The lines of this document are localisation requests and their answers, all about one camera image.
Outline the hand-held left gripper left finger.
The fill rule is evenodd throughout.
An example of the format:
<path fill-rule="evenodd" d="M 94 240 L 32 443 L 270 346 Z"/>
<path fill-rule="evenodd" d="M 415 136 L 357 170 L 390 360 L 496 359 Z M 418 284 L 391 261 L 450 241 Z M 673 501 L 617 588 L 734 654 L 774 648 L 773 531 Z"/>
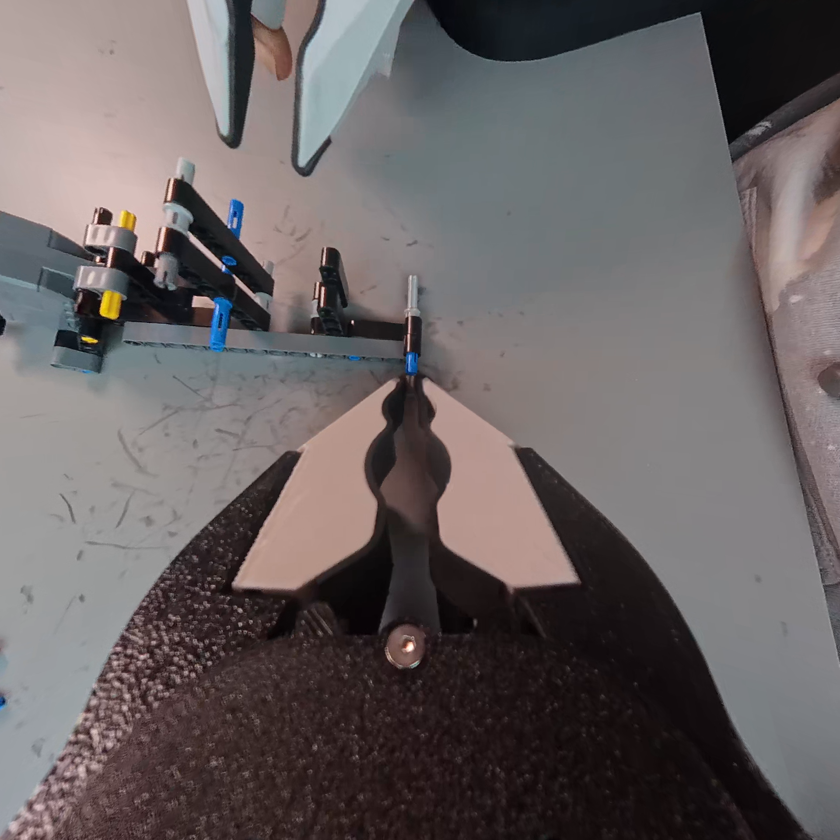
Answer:
<path fill-rule="evenodd" d="M 299 447 L 299 459 L 233 580 L 236 592 L 300 592 L 374 540 L 381 480 L 372 447 L 385 433 L 386 381 Z"/>

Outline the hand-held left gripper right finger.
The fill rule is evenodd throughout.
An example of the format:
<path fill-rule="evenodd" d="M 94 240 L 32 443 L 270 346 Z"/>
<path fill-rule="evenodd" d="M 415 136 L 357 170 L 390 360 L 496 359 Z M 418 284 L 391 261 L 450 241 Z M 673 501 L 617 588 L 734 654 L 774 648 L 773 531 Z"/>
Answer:
<path fill-rule="evenodd" d="M 438 535 L 451 552 L 512 590 L 578 585 L 580 578 L 522 466 L 512 439 L 430 380 L 430 433 L 448 479 Z"/>

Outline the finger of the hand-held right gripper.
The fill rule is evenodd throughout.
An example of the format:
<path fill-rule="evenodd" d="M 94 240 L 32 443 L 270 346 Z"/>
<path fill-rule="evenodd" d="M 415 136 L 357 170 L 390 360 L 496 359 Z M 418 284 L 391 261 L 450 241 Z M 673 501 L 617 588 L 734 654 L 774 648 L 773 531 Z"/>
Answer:
<path fill-rule="evenodd" d="M 291 163 L 309 176 L 375 74 L 388 77 L 412 1 L 320 1 L 301 42 Z"/>
<path fill-rule="evenodd" d="M 188 1 L 206 89 L 219 138 L 242 142 L 256 61 L 251 1 Z"/>

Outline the toy brick chassis assembly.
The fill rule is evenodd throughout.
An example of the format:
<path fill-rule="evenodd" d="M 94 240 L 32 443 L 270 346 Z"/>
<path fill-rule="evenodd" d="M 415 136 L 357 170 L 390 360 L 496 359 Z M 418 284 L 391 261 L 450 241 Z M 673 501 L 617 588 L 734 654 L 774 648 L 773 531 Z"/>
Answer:
<path fill-rule="evenodd" d="M 409 276 L 402 321 L 351 318 L 341 253 L 322 250 L 304 332 L 271 329 L 275 280 L 241 243 L 245 207 L 223 220 L 181 158 L 164 195 L 152 250 L 138 251 L 136 216 L 97 207 L 80 244 L 53 228 L 1 214 L 2 332 L 11 322 L 54 329 L 50 364 L 96 375 L 114 340 L 215 353 L 402 361 L 418 372 L 419 279 Z"/>

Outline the grey desk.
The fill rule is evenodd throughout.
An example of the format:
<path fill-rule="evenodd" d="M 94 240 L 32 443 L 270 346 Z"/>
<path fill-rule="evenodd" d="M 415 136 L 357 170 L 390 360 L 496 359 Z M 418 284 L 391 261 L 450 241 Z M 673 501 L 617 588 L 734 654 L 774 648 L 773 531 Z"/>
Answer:
<path fill-rule="evenodd" d="M 279 329 L 324 245 L 364 314 L 419 275 L 423 368 L 633 542 L 761 770 L 838 838 L 837 651 L 698 17 L 498 65 L 416 5 L 308 178 L 262 67 L 219 141 L 182 3 L 2 2 L 1 77 L 3 211 L 78 240 L 128 209 L 149 248 L 182 155 L 244 202 Z M 165 566 L 395 369 L 119 346 L 79 374 L 53 336 L 2 337 L 3 830 Z"/>

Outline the person's right hand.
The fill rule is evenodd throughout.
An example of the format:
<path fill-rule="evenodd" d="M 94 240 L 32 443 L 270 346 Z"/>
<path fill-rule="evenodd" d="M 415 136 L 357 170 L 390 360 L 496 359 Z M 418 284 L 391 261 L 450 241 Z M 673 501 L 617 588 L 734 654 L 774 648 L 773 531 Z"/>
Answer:
<path fill-rule="evenodd" d="M 270 28 L 251 15 L 255 41 L 255 56 L 277 80 L 288 79 L 293 69 L 293 58 L 287 34 L 282 26 Z"/>

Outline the grey mottled cloth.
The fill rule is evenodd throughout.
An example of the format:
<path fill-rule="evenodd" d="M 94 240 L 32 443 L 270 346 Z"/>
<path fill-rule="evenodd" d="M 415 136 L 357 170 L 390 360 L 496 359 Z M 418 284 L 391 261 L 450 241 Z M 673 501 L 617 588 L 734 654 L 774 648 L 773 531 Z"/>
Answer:
<path fill-rule="evenodd" d="M 742 216 L 839 646 L 839 76 L 730 143 Z"/>

